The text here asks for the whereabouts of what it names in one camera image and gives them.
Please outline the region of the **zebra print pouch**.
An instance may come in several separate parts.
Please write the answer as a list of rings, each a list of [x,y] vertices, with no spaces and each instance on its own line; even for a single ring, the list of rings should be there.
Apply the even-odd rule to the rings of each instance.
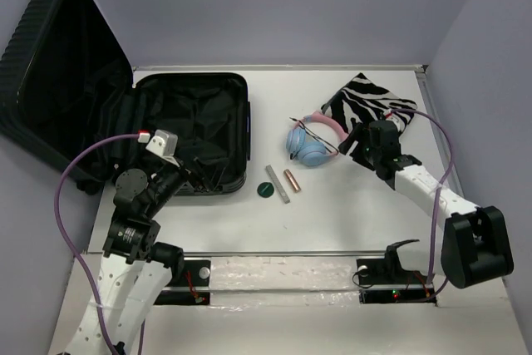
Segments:
[[[418,105],[376,85],[360,72],[336,91],[320,111],[350,134],[357,123],[369,124],[379,120],[386,111],[399,109],[417,110]]]

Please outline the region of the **pink blue cat-ear headphones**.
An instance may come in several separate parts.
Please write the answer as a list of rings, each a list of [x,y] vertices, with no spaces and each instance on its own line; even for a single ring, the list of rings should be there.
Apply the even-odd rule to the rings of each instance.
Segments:
[[[294,123],[289,131],[285,143],[286,151],[291,160],[298,160],[307,167],[317,167],[326,164],[339,154],[339,150],[322,137],[315,135],[308,129],[308,124],[318,123],[331,128],[337,135],[339,142],[347,139],[347,133],[333,118],[315,111],[301,119],[290,118]]]

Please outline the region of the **green round disc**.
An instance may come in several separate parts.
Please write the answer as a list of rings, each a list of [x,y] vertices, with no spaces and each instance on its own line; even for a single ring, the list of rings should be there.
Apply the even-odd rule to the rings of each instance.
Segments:
[[[262,198],[269,198],[273,195],[275,188],[269,181],[261,182],[257,187],[257,194]]]

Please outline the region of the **grey metal bar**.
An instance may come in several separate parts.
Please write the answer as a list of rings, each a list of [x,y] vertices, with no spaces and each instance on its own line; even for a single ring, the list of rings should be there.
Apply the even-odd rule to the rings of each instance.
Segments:
[[[271,182],[273,183],[273,186],[274,188],[276,189],[276,191],[279,193],[282,201],[285,203],[285,204],[289,204],[290,203],[290,199],[288,197],[288,194],[287,192],[285,191],[285,189],[283,188],[279,178],[277,177],[277,175],[275,174],[274,170],[273,170],[273,167],[271,165],[267,165],[265,167],[265,170],[266,170],[266,173],[269,177],[269,179],[271,180]]]

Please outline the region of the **copper cylinder tube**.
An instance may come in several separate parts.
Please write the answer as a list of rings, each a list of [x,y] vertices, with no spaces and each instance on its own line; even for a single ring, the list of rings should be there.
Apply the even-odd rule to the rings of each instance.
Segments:
[[[293,192],[299,193],[301,191],[301,187],[300,187],[300,184],[297,182],[293,173],[289,169],[285,169],[283,171],[283,175],[288,181],[288,183],[290,184],[290,186],[292,187]]]

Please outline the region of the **black hard-shell suitcase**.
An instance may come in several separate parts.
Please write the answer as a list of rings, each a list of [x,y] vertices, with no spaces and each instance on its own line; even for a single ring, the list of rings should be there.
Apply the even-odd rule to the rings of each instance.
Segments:
[[[246,180],[246,80],[233,72],[150,74],[140,80],[93,0],[30,0],[1,58],[1,131],[56,170],[73,165],[77,188],[96,194],[130,168],[163,162],[128,139],[178,136],[179,158],[207,175]]]

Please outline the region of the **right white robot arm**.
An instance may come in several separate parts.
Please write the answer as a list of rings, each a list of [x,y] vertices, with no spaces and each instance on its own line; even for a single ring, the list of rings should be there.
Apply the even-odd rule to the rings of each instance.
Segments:
[[[415,239],[389,245],[390,256],[382,262],[389,280],[401,282],[412,270],[425,271],[447,278],[456,288],[468,288],[513,273],[502,212],[465,200],[439,182],[416,157],[403,154],[393,122],[357,123],[339,150],[435,217],[443,233],[442,241],[426,252]]]

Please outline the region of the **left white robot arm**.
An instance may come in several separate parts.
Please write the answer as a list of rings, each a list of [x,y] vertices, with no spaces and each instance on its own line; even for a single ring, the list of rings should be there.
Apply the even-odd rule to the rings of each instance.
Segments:
[[[157,241],[155,215],[185,185],[210,192],[208,166],[170,158],[152,175],[129,169],[116,179],[115,210],[102,248],[94,292],[66,354],[127,354],[140,343],[147,313],[166,284],[184,274],[182,248]]]

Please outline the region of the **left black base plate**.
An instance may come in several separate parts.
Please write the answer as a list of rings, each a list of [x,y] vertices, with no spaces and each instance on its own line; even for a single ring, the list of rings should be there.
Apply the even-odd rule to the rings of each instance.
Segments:
[[[210,305],[211,261],[186,259],[182,274],[172,278],[155,301],[156,306]]]

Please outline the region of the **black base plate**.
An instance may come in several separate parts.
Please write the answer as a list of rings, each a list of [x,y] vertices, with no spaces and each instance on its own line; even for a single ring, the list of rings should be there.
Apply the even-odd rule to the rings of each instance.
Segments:
[[[352,282],[359,288],[361,304],[436,303],[435,289],[427,283],[427,277],[400,265],[397,251],[417,242],[399,241],[389,244],[381,257],[357,260]]]
[[[172,278],[155,301],[156,306],[210,305],[211,261],[186,259],[182,274]]]

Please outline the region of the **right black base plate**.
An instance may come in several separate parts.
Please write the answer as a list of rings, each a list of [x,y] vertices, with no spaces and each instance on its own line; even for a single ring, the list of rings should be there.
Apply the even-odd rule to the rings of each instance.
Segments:
[[[381,257],[357,260],[352,282],[359,288],[361,304],[436,303],[435,289],[427,283],[427,277],[400,265],[397,251],[417,242],[399,241],[389,244]]]

